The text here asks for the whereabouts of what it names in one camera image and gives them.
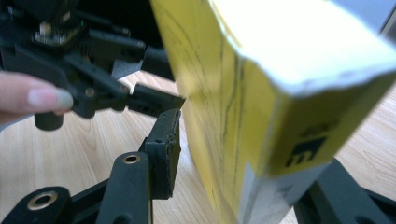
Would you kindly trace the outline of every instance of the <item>human hand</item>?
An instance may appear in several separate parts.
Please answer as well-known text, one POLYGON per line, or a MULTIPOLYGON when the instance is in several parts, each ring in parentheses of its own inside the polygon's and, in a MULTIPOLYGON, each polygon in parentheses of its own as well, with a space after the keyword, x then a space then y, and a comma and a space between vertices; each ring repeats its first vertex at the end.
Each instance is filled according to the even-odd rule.
POLYGON ((72 106, 66 90, 36 77, 0 71, 0 124, 32 113, 62 114, 72 106))

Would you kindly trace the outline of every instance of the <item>wooden table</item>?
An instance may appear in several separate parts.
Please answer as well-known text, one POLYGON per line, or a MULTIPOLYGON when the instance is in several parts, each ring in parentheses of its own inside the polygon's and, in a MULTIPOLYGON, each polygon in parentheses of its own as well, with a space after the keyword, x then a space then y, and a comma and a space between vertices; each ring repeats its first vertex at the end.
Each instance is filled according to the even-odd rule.
MULTIPOLYGON (((121 81, 136 81, 177 92, 175 85, 140 72, 121 81)), ((367 189, 396 200, 396 89, 350 138, 337 158, 367 189)), ((155 119, 135 112, 106 110, 93 119, 64 116, 56 132, 39 131, 33 118, 0 132, 0 219, 28 193, 63 186, 72 195, 108 178, 113 161, 138 150, 155 119)), ((194 167, 181 121, 182 153, 174 197, 154 201, 155 223, 217 223, 194 167)), ((282 223, 295 223, 289 213, 282 223)))

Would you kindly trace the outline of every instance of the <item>hole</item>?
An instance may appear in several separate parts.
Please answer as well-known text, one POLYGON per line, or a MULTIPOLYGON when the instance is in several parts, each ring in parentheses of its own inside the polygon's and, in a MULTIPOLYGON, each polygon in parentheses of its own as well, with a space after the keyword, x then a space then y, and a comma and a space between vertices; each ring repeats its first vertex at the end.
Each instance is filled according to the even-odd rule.
POLYGON ((127 215, 120 215, 116 217, 113 221, 113 224, 130 224, 132 223, 132 219, 127 215))
POLYGON ((358 224, 375 224, 375 222, 373 222, 370 218, 368 217, 361 217, 361 216, 357 216, 355 217, 355 221, 358 224))
POLYGON ((122 161, 127 164, 134 164, 134 163, 137 163, 140 161, 140 157, 137 155, 129 155, 129 156, 124 157, 124 159, 122 161))
POLYGON ((49 196, 49 195, 45 195, 45 196, 43 196, 43 197, 37 199, 37 201, 35 201, 35 203, 36 203, 37 205, 39 205, 39 204, 47 203, 47 202, 49 202, 49 201, 50 201, 50 196, 49 196))
POLYGON ((29 210, 35 211, 46 208, 56 201, 58 194, 55 191, 43 192, 36 195, 27 204, 29 210))

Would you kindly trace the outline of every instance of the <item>black mount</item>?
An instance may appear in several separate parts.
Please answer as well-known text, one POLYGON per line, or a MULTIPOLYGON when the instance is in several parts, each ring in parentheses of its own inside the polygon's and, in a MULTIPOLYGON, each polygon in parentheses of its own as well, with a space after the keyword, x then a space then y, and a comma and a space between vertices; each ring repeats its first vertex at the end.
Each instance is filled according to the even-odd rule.
POLYGON ((38 189, 2 223, 152 223, 152 200, 169 199, 180 153, 180 112, 158 117, 138 152, 116 158, 110 178, 70 197, 67 189, 38 189))
MULTIPOLYGON (((184 99, 136 85, 134 92, 111 77, 116 60, 133 63, 136 70, 173 80, 163 47, 154 48, 131 38, 126 27, 75 9, 77 1, 15 0, 0 2, 1 65, 7 71, 22 72, 47 80, 70 91, 72 110, 90 119, 96 110, 112 108, 158 117, 181 108, 184 99)), ((37 128, 60 128, 63 116, 36 114, 37 128)))

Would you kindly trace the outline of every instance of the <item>yellow box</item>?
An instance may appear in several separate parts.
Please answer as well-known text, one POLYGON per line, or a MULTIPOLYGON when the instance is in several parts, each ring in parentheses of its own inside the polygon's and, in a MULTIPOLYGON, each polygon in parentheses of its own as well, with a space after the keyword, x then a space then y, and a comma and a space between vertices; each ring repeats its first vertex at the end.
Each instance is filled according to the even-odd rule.
POLYGON ((389 88, 396 54, 331 2, 151 0, 221 223, 276 223, 389 88))

